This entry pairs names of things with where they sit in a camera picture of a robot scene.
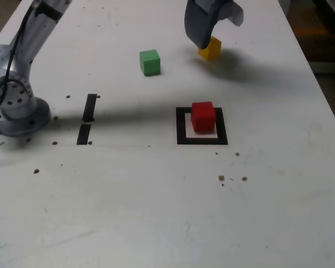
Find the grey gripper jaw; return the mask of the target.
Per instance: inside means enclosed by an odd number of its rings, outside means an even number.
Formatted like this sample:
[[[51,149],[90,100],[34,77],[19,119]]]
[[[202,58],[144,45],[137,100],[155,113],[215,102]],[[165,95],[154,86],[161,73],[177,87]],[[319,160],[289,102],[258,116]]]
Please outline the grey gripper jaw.
[[[187,2],[184,17],[185,33],[199,49],[207,48],[216,23],[215,9],[206,12],[195,1]]]
[[[218,21],[226,19],[237,27],[242,25],[244,19],[243,9],[235,1],[213,1],[212,8],[215,12],[212,27],[214,27]]]

